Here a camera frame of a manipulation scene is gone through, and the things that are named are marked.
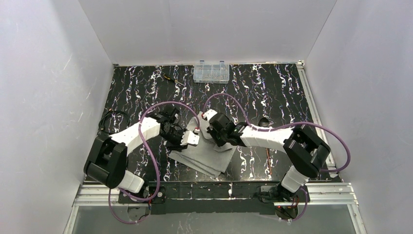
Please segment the grey cloth napkin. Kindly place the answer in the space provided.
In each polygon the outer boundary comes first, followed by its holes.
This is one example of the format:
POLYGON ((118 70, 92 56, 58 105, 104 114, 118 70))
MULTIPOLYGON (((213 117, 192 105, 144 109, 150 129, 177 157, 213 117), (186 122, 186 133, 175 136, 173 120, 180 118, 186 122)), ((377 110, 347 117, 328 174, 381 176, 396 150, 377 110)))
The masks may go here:
POLYGON ((189 166, 211 178, 217 178, 224 173, 231 161, 236 146, 226 143, 218 147, 212 137, 207 133, 207 128, 201 129, 200 140, 197 146, 189 145, 182 151, 171 151, 169 158, 189 166))

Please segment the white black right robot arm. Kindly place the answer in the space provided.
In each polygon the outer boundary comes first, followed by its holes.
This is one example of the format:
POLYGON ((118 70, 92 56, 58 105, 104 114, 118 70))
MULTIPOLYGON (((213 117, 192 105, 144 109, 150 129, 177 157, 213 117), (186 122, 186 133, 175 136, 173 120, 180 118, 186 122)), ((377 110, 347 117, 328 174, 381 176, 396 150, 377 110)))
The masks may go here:
POLYGON ((295 193, 322 170, 331 148, 311 129, 313 123, 293 123, 275 129, 235 124, 226 115, 208 110, 201 114, 206 123, 203 132, 208 133, 217 146, 225 144, 242 147, 263 147, 284 152, 292 162, 281 182, 279 191, 295 193))

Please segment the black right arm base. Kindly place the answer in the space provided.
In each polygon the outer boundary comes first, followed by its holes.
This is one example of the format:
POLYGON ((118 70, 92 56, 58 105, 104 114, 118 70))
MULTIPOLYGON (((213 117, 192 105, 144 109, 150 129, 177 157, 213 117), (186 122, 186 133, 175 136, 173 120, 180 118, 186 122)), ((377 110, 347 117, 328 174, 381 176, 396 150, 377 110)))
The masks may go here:
POLYGON ((291 192, 283 187, 281 182, 258 187, 255 196, 264 203, 286 202, 290 205, 311 200, 306 185, 300 185, 295 192, 291 192))

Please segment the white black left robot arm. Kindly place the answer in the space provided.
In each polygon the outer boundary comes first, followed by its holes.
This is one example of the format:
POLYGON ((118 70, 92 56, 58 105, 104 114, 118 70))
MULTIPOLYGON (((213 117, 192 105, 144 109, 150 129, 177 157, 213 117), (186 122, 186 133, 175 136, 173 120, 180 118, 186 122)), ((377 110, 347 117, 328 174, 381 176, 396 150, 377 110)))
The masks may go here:
POLYGON ((138 193, 144 180, 127 170, 129 154, 144 140, 161 136, 171 146, 183 146, 186 129, 178 124, 180 111, 173 106, 160 112, 149 112, 142 121, 109 136, 95 138, 83 172, 110 189, 138 193))

